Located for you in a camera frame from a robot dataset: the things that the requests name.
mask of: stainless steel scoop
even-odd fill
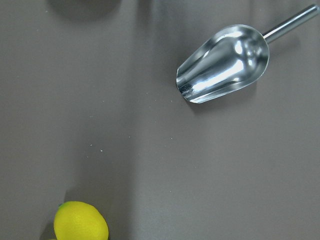
[[[252,84],[267,68],[268,44],[319,11],[319,6],[310,5],[265,34],[247,25],[222,29],[178,68],[180,93],[186,100],[201,104]]]

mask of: silver scoop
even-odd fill
[[[186,100],[201,104],[252,84],[268,66],[268,44],[319,11],[319,6],[310,5],[265,34],[247,25],[222,29],[178,68],[180,93]]]

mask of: yellow lemon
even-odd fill
[[[54,217],[57,240],[107,240],[108,225],[98,210],[87,203],[67,201]]]

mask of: gray table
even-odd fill
[[[256,84],[200,105],[175,86],[219,29],[308,4],[0,1],[0,239],[54,237],[70,200],[112,240],[320,239],[320,18]]]

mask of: cylindrical handle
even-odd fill
[[[267,31],[265,34],[263,34],[263,38],[269,44],[289,32],[290,30],[298,27],[300,24],[303,24],[309,19],[315,17],[319,12],[319,6],[316,4],[312,4],[302,11],[298,12],[296,15],[290,17],[286,21]]]

